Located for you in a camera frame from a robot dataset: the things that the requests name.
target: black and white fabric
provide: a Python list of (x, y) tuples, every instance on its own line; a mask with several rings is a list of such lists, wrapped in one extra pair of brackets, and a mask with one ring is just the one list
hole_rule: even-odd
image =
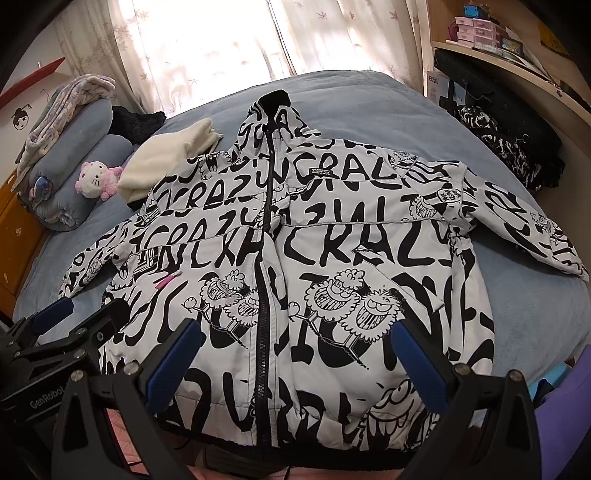
[(564, 162), (555, 157), (537, 163), (521, 147), (519, 141), (499, 130), (497, 121), (479, 106), (460, 105), (456, 115), (460, 122), (482, 141), (530, 190), (557, 187), (564, 170)]
[(229, 151), (178, 166), (80, 253), (61, 295), (117, 266), (104, 299), (125, 299), (131, 318), (102, 348), (104, 372), (200, 322), (206, 343), (167, 412), (193, 433), (298, 452), (293, 464), (400, 467), (437, 418), (392, 351), (392, 324), (421, 322), (451, 362), (491, 372), (478, 222), (588, 280), (562, 230), (513, 194), (458, 161), (323, 138), (279, 90)]

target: wooden cabinet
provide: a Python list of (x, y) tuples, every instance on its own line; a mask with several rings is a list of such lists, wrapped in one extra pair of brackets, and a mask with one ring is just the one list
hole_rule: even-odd
[(10, 191), (15, 178), (11, 175), (0, 187), (0, 311), (8, 317), (48, 232)]

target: seam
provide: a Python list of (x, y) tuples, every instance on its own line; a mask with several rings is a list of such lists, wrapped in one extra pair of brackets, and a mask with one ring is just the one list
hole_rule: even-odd
[(413, 222), (426, 222), (426, 221), (435, 220), (437, 222), (449, 223), (449, 221), (445, 218), (423, 218), (421, 220), (385, 220), (383, 222), (318, 222), (318, 223), (311, 223), (309, 225), (295, 225), (293, 223), (281, 223), (284, 226), (291, 226), (295, 228), (308, 228), (318, 225), (384, 225), (388, 223), (413, 223)]

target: orange drawer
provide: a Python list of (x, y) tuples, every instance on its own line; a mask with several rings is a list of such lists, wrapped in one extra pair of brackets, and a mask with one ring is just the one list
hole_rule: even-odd
[(0, 213), (0, 284), (13, 295), (44, 231), (16, 197)]

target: black zipper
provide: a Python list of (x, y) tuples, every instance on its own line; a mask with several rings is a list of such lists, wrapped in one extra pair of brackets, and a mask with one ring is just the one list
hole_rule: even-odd
[(271, 206), (273, 201), (273, 173), (275, 171), (275, 146), (273, 145), (273, 130), (275, 125), (269, 122), (265, 136), (269, 148), (269, 170), (267, 174), (267, 196), (262, 220), (261, 250), (255, 263), (255, 281), (259, 294), (259, 315), (256, 324), (256, 380), (255, 380), (255, 418), (256, 444), (271, 446), (271, 420), (267, 404), (267, 389), (269, 383), (269, 343), (271, 335), (271, 312), (269, 294), (262, 274), (262, 248), (265, 233), (271, 230)]

